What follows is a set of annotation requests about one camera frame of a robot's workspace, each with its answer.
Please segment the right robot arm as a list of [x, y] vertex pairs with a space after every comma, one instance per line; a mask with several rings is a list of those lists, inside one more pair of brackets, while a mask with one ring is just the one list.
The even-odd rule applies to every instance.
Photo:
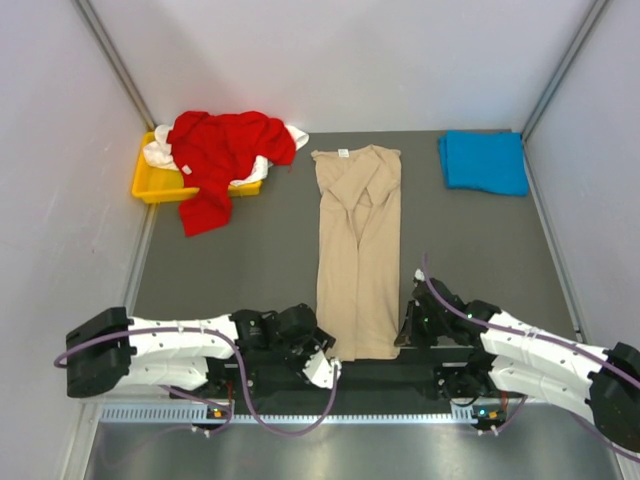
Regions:
[[619, 342], [586, 345], [531, 326], [481, 300], [464, 302], [417, 271], [399, 346], [427, 350], [442, 337], [468, 347], [464, 366], [438, 367], [438, 393], [454, 400], [513, 393], [543, 400], [593, 426], [613, 445], [639, 451], [639, 352]]

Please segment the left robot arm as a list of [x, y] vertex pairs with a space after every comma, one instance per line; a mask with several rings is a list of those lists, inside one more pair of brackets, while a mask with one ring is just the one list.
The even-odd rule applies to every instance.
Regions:
[[112, 307], [67, 334], [58, 364], [68, 397], [76, 399], [130, 386], [212, 397], [226, 387], [232, 360], [277, 360], [304, 383], [331, 389], [341, 375], [340, 361], [328, 354], [334, 343], [306, 304], [195, 320], [149, 320]]

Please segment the beige t shirt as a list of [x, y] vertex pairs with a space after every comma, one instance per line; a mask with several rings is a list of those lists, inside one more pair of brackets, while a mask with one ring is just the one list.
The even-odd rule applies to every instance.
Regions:
[[401, 153], [314, 151], [319, 204], [316, 313], [344, 362], [393, 360], [400, 327]]

